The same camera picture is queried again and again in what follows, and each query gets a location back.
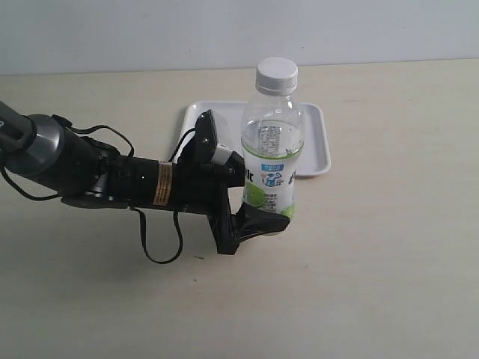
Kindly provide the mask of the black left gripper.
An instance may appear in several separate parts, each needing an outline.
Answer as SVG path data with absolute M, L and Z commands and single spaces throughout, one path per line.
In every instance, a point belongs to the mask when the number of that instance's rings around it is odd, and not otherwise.
M 232 152 L 222 166 L 183 159 L 176 164 L 158 162 L 151 173 L 139 173 L 136 183 L 132 185 L 130 209 L 140 217 L 144 253 L 149 254 L 146 215 L 141 211 L 142 208 L 173 212 L 179 239 L 177 256 L 183 251 L 183 235 L 178 221 L 180 212 L 207 217 L 219 254 L 233 255 L 240 242 L 286 230 L 290 224 L 288 216 L 266 212 L 247 203 L 243 203 L 238 212 L 232 214 L 228 189 L 243 187 L 244 182 L 245 162 L 237 152 Z

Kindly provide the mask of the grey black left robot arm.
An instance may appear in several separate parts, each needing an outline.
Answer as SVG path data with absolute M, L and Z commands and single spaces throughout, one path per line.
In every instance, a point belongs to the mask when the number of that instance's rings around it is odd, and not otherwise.
M 1 106 L 1 175 L 16 174 L 52 190 L 52 197 L 86 209 L 130 209 L 147 237 L 146 209 L 205 215 L 219 254 L 240 243 L 285 230 L 286 215 L 243 204 L 232 212 L 230 188 L 245 184 L 243 157 L 228 142 L 224 118 L 199 115 L 166 162 L 120 154 L 58 115 L 22 115 Z

